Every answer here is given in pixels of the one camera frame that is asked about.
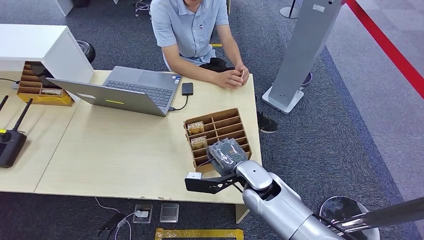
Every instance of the cardboard compartment box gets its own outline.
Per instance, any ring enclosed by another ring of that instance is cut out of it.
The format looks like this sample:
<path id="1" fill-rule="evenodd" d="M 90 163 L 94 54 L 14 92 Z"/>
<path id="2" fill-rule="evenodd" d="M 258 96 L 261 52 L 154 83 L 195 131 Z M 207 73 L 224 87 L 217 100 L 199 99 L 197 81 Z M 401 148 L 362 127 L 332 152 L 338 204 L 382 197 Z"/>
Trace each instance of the cardboard compartment box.
<path id="1" fill-rule="evenodd" d="M 203 122 L 204 132 L 189 135 L 188 125 Z M 185 136 L 188 140 L 193 156 L 193 165 L 196 172 L 206 173 L 214 171 L 214 167 L 210 164 L 206 155 L 206 148 L 193 150 L 190 144 L 192 139 L 206 137 L 207 145 L 213 145 L 219 140 L 235 139 L 237 143 L 246 152 L 248 159 L 252 156 L 252 149 L 249 145 L 245 127 L 243 126 L 239 110 L 232 108 L 224 111 L 214 112 L 203 116 L 190 118 L 184 121 Z"/>
<path id="2" fill-rule="evenodd" d="M 32 62 L 25 62 L 17 96 L 26 103 L 32 98 L 32 104 L 72 106 L 74 100 L 71 96 L 61 88 L 44 86 L 31 64 Z"/>

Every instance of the clear plastic bag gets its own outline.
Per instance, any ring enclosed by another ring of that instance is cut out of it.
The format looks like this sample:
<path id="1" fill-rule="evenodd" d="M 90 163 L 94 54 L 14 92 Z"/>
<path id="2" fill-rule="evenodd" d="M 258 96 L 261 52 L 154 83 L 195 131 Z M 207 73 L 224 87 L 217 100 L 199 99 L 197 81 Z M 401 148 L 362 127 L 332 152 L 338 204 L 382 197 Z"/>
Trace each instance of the clear plastic bag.
<path id="1" fill-rule="evenodd" d="M 206 148 L 206 153 L 213 168 L 221 176 L 230 175 L 239 163 L 248 160 L 245 151 L 234 138 L 217 141 Z"/>

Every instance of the man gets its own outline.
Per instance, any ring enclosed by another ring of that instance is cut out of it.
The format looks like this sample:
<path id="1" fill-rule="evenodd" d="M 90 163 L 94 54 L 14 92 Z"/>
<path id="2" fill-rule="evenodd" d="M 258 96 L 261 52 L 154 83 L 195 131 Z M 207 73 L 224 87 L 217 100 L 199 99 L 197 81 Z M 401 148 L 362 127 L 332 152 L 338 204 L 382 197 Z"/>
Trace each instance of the man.
<path id="1" fill-rule="evenodd" d="M 150 11 L 157 45 L 170 70 L 222 88 L 237 89 L 247 83 L 249 69 L 231 34 L 226 0 L 153 0 Z M 209 45 L 214 27 L 235 67 L 227 67 Z M 262 132 L 278 129 L 277 123 L 262 113 L 258 112 L 257 118 Z"/>

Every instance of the black remote controller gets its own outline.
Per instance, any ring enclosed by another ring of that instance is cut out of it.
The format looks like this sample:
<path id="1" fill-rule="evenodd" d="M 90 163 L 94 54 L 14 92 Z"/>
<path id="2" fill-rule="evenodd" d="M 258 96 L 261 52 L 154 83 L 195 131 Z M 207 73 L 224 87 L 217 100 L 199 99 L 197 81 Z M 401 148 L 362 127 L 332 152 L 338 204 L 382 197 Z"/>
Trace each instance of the black remote controller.
<path id="1" fill-rule="evenodd" d="M 4 97 L 0 103 L 0 110 L 7 99 L 8 96 Z M 13 166 L 27 140 L 27 136 L 18 132 L 18 128 L 32 102 L 33 99 L 30 98 L 12 130 L 0 129 L 0 168 L 10 168 Z"/>

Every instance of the laptop touchpad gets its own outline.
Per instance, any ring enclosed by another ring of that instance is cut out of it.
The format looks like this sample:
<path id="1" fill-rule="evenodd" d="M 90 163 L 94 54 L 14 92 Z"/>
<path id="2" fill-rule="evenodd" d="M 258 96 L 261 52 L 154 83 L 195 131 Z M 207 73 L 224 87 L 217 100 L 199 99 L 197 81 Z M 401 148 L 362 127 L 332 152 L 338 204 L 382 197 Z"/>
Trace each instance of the laptop touchpad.
<path id="1" fill-rule="evenodd" d="M 157 85 L 164 80 L 164 75 L 157 72 L 143 72 L 143 74 L 138 79 L 138 83 L 146 85 Z"/>

